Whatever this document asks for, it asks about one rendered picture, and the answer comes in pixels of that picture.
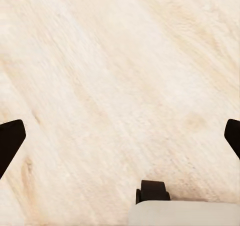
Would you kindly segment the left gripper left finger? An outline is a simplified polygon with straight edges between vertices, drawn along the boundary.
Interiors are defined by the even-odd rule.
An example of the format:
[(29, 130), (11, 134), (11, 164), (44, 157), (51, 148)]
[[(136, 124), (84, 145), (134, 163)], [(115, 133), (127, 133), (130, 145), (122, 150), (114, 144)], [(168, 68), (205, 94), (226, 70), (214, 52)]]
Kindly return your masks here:
[(0, 124), (0, 179), (26, 138), (23, 120)]

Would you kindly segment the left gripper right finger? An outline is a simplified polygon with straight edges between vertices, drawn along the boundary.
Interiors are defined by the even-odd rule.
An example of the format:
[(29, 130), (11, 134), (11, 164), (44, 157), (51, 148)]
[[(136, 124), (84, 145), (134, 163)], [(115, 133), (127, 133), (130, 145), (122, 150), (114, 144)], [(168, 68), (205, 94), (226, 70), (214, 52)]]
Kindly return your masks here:
[(228, 119), (224, 137), (240, 159), (240, 121)]

